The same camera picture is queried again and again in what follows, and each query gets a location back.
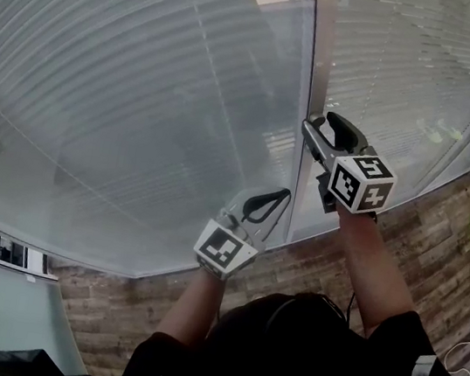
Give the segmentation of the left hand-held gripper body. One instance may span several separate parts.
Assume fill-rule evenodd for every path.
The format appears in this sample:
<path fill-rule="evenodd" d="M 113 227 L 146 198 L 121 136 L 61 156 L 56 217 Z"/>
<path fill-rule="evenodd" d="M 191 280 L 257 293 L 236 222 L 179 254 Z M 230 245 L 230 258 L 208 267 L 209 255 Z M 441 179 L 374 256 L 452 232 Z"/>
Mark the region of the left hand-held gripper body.
<path fill-rule="evenodd" d="M 264 251 L 273 228 L 274 223 L 241 222 L 220 213 L 207 222 L 194 245 L 197 262 L 219 280 L 226 280 Z"/>

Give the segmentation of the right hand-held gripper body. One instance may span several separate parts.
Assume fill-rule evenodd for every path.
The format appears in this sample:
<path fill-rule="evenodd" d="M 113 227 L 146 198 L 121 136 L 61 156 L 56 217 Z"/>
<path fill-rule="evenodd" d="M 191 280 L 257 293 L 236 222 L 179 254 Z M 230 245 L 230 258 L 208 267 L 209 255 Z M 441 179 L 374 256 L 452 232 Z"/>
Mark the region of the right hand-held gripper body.
<path fill-rule="evenodd" d="M 341 204 L 349 212 L 372 215 L 387 208 L 397 185 L 397 175 L 384 158 L 375 154 L 327 153 L 324 173 L 317 177 L 325 213 Z"/>

